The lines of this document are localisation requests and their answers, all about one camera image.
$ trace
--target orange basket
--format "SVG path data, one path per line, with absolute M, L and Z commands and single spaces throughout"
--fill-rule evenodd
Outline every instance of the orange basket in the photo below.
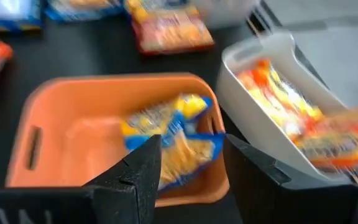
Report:
M 211 97 L 214 105 L 198 130 L 224 132 L 213 91 L 189 73 L 58 78 L 43 84 L 25 104 L 7 187 L 82 186 L 128 153 L 122 118 L 180 93 Z M 211 203 L 228 189 L 220 154 L 188 185 L 160 194 L 156 207 Z

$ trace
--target white basket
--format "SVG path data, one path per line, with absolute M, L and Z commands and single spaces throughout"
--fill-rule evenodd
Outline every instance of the white basket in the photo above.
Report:
M 223 110 L 256 148 L 320 180 L 331 182 L 342 179 L 343 176 L 334 178 L 320 173 L 235 76 L 243 69 L 252 68 L 258 58 L 270 58 L 274 68 L 294 84 L 306 99 L 318 105 L 324 114 L 346 110 L 342 102 L 296 59 L 294 49 L 293 37 L 285 31 L 265 34 L 228 47 L 222 56 L 216 96 Z

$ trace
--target blue snack bag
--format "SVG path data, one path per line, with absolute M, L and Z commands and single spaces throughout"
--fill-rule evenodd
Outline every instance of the blue snack bag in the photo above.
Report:
M 172 101 L 151 106 L 123 120 L 121 131 L 125 136 L 165 134 L 173 118 L 181 116 L 185 132 L 194 134 L 200 116 L 212 105 L 209 97 L 180 95 Z
M 133 151 L 149 136 L 128 136 L 126 146 Z M 162 135 L 162 164 L 159 190 L 181 186 L 192 179 L 206 164 L 218 158 L 223 147 L 222 134 L 185 135 L 183 120 L 176 116 Z
M 0 31 L 41 28 L 40 0 L 0 0 Z
M 47 15 L 56 21 L 91 21 L 124 12 L 121 0 L 48 0 Z

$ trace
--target dark surface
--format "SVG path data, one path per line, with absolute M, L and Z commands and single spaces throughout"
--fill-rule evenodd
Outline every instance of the dark surface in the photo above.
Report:
M 76 24 L 47 20 L 41 33 L 0 35 L 14 49 L 14 60 L 0 75 L 0 186 L 22 107 L 41 83 L 55 77 L 144 72 L 191 72 L 214 88 L 222 49 L 252 36 L 244 25 L 211 32 L 216 46 L 206 52 L 142 57 L 123 17 Z M 227 132 L 238 130 L 224 119 Z M 154 223 L 241 223 L 232 195 L 209 205 L 158 208 Z

